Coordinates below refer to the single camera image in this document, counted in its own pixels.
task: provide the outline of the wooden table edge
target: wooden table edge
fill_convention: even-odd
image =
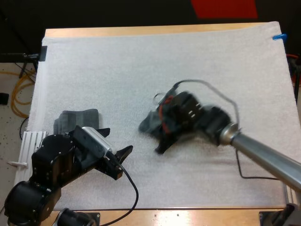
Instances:
[[[192,24],[169,26],[140,26],[140,27],[90,27],[90,28],[58,28],[46,29],[45,37],[71,38],[71,37],[101,37],[121,35],[149,35],[183,32],[209,32],[235,30],[254,27],[264,23],[236,23],[236,24]]]

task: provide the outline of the metal cylinder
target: metal cylinder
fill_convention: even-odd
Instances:
[[[292,189],[301,192],[299,162],[242,133],[237,133],[230,144]]]

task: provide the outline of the blue clip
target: blue clip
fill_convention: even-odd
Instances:
[[[277,39],[282,39],[283,42],[285,43],[287,39],[287,34],[278,34],[273,36],[273,40],[277,40]]]

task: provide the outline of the red object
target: red object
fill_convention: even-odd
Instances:
[[[160,105],[160,107],[159,107],[159,113],[158,113],[158,114],[159,114],[159,118],[160,118],[160,120],[162,121],[162,129],[165,131],[166,134],[169,134],[170,131],[169,131],[167,125],[165,124],[165,122],[163,121],[163,105],[170,103],[170,101],[171,101],[173,98],[174,98],[173,96],[169,96],[169,97],[164,101],[164,103],[162,103],[162,104]]]
[[[258,18],[254,0],[191,0],[198,18]]]
[[[299,58],[299,56],[295,55],[295,54],[286,54],[286,57],[291,57],[291,58],[295,58],[295,59]]]

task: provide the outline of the silver metal arm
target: silver metal arm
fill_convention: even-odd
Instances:
[[[301,192],[301,164],[280,152],[242,134],[236,124],[227,126],[221,144],[232,145],[296,192]]]

